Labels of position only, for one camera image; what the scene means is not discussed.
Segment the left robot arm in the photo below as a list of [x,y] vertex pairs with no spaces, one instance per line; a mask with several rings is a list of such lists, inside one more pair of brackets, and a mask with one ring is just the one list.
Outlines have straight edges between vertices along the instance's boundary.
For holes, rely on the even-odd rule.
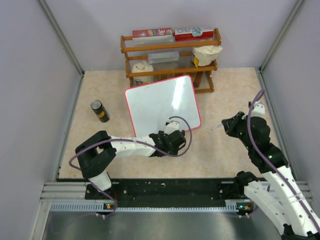
[[121,138],[108,135],[105,130],[98,131],[75,149],[82,177],[96,186],[102,198],[109,198],[114,191],[108,165],[124,157],[163,157],[177,156],[186,145],[185,132],[175,130],[171,133],[159,131],[145,137]]

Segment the pink framed whiteboard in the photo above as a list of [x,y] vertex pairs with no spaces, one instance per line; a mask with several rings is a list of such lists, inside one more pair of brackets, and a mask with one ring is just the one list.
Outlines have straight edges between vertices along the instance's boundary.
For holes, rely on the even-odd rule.
[[128,88],[124,95],[137,137],[163,131],[165,122],[172,116],[184,118],[191,129],[199,128],[202,124],[189,75]]

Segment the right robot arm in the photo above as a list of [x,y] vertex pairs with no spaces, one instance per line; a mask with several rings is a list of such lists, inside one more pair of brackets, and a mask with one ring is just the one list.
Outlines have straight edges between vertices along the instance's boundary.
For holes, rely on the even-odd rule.
[[318,240],[320,218],[306,200],[293,177],[283,152],[271,143],[270,127],[262,117],[248,118],[244,112],[221,121],[225,133],[239,139],[248,157],[269,183],[273,197],[251,172],[238,172],[233,192],[251,199],[269,218],[283,240]]

